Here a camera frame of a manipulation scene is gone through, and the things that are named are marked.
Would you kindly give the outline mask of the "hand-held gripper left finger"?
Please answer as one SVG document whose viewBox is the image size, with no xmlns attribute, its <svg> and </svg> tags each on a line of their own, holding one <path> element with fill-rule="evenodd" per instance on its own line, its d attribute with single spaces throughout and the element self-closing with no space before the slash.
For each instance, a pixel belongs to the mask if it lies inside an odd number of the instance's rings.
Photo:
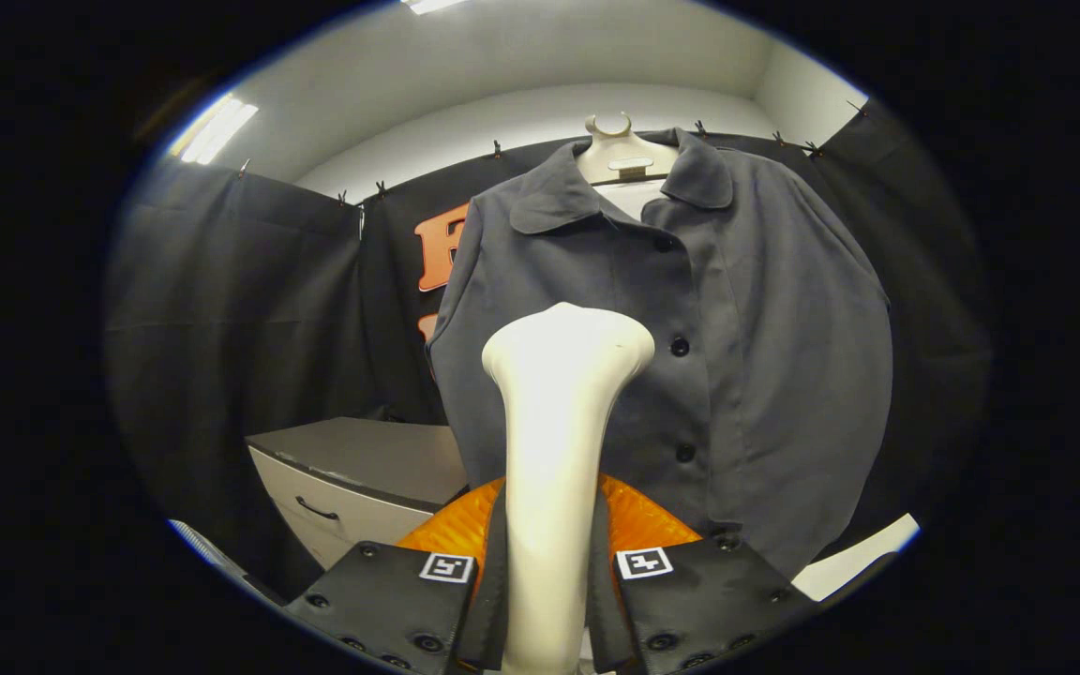
<svg viewBox="0 0 1080 675">
<path fill-rule="evenodd" d="M 507 637 L 504 480 L 397 544 L 363 541 L 291 600 L 297 624 L 379 674 L 480 674 Z"/>
</svg>

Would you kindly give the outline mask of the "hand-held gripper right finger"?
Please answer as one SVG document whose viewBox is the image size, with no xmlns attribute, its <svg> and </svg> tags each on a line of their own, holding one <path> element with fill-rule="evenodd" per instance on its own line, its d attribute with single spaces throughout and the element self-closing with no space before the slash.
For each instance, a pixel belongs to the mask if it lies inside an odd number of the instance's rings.
<svg viewBox="0 0 1080 675">
<path fill-rule="evenodd" d="M 597 478 L 588 576 L 597 671 L 686 674 L 750 653 L 816 611 L 738 535 L 702 537 L 622 480 Z"/>
</svg>

